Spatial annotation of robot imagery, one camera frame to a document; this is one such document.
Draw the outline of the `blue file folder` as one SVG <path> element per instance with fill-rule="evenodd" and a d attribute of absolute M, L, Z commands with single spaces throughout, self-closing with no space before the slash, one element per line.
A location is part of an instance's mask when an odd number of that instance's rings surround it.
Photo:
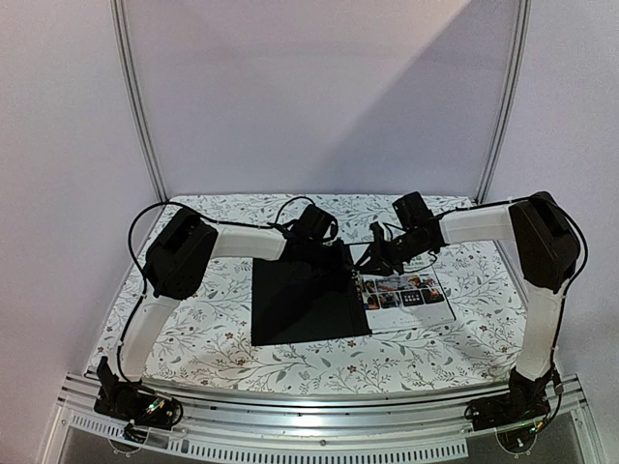
<path fill-rule="evenodd" d="M 334 340 L 371 333 L 357 271 L 344 291 L 321 292 L 303 281 L 298 263 L 255 259 L 251 275 L 251 344 L 269 346 Z"/>

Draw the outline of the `colour printed brochure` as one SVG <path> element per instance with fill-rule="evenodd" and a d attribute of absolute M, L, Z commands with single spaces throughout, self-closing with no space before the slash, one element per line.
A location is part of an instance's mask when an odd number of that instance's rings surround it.
<path fill-rule="evenodd" d="M 434 270 L 437 256 L 426 253 L 403 265 L 403 273 L 357 274 L 372 334 L 429 328 L 456 316 Z"/>

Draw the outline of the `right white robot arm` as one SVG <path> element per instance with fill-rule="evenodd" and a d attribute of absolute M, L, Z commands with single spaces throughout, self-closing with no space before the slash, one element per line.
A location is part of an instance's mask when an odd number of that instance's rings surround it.
<path fill-rule="evenodd" d="M 357 272 L 400 274 L 404 264 L 423 253 L 463 243 L 511 241 L 516 245 L 528 296 L 527 322 L 510 375 L 514 389 L 501 398 L 499 408 L 507 421 L 521 421 L 537 406 L 533 387 L 543 388 L 552 374 L 565 297 L 582 260 L 584 241 L 575 225 L 546 191 L 438 215 L 414 192 L 393 207 L 402 233 L 388 240 L 382 226 L 372 223 L 371 242 L 354 258 Z"/>

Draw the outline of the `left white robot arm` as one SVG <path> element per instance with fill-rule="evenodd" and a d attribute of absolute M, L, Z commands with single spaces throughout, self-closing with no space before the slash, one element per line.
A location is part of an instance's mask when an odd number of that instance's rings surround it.
<path fill-rule="evenodd" d="M 309 205 L 287 224 L 265 225 L 219 221 L 187 205 L 178 210 L 146 251 L 138 267 L 143 290 L 110 354 L 103 356 L 97 376 L 110 385 L 105 401 L 124 420 L 143 412 L 143 368 L 155 341 L 180 302 L 200 287 L 215 258 L 252 258 L 303 262 L 319 269 L 352 269 L 348 246 L 336 237 L 335 218 Z"/>

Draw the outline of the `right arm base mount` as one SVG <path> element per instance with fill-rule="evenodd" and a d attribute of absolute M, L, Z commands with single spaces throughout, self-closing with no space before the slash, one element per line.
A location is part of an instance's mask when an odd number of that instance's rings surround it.
<path fill-rule="evenodd" d="M 467 404 L 464 417 L 472 423 L 475 431 L 511 424 L 527 425 L 535 418 L 542 418 L 529 428 L 530 434 L 538 434 L 552 423 L 561 407 L 564 392 L 556 370 L 530 380 L 513 369 L 508 386 L 507 393 L 484 396 Z"/>

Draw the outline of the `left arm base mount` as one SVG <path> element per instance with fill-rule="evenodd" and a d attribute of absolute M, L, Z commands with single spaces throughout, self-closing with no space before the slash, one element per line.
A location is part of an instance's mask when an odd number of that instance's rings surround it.
<path fill-rule="evenodd" d="M 108 357 L 100 359 L 96 373 L 101 384 L 94 405 L 96 413 L 129 425 L 162 430 L 171 430 L 183 418 L 180 401 L 140 382 L 121 381 L 108 365 Z"/>

